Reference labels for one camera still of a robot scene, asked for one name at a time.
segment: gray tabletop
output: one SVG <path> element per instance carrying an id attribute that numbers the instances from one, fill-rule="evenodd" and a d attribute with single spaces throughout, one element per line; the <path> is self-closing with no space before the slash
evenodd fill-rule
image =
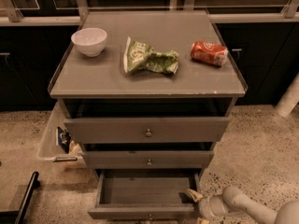
<path id="1" fill-rule="evenodd" d="M 194 41 L 220 44 L 204 11 L 91 12 L 83 28 L 107 31 L 107 46 L 89 58 L 72 48 L 50 95 L 52 98 L 239 97 L 245 88 L 229 60 L 223 67 L 193 61 Z M 123 69 L 127 37 L 157 51 L 178 52 L 173 76 L 148 71 L 128 75 Z"/>

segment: black cabinet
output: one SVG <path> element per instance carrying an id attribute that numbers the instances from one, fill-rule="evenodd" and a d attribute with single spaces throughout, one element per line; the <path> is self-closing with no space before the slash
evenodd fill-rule
<path id="1" fill-rule="evenodd" d="M 249 89 L 238 105 L 275 105 L 299 71 L 299 23 L 217 24 Z"/>
<path id="2" fill-rule="evenodd" d="M 0 28 L 0 111 L 53 108 L 47 87 L 77 29 Z"/>

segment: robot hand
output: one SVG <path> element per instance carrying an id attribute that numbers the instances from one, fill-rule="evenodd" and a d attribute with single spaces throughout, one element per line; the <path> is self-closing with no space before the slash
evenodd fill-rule
<path id="1" fill-rule="evenodd" d="M 283 205 L 278 212 L 254 202 L 242 190 L 227 187 L 222 195 L 204 197 L 188 189 L 188 194 L 199 203 L 199 211 L 204 219 L 213 217 L 246 217 L 250 216 L 259 224 L 298 224 L 299 201 Z"/>

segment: white pole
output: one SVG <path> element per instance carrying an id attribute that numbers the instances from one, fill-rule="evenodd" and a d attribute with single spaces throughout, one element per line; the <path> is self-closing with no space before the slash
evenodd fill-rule
<path id="1" fill-rule="evenodd" d="M 299 73 L 293 80 L 290 87 L 281 97 L 275 109 L 281 117 L 287 117 L 288 115 L 290 115 L 292 110 L 296 107 L 298 102 L 299 102 Z"/>

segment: floor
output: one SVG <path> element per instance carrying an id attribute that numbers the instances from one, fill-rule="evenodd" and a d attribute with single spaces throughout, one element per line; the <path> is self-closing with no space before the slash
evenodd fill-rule
<path id="1" fill-rule="evenodd" d="M 49 117 L 49 111 L 0 113 L 0 210 L 19 208 L 32 172 L 38 171 L 41 186 L 34 192 L 24 223 L 110 223 L 92 220 L 87 213 L 97 189 L 91 170 L 65 169 L 37 159 Z M 275 210 L 299 199 L 299 105 L 287 118 L 271 105 L 236 106 L 200 185 L 204 195 L 237 186 Z M 196 219 L 182 221 L 196 223 Z M 210 223 L 255 222 L 248 217 L 218 217 Z"/>

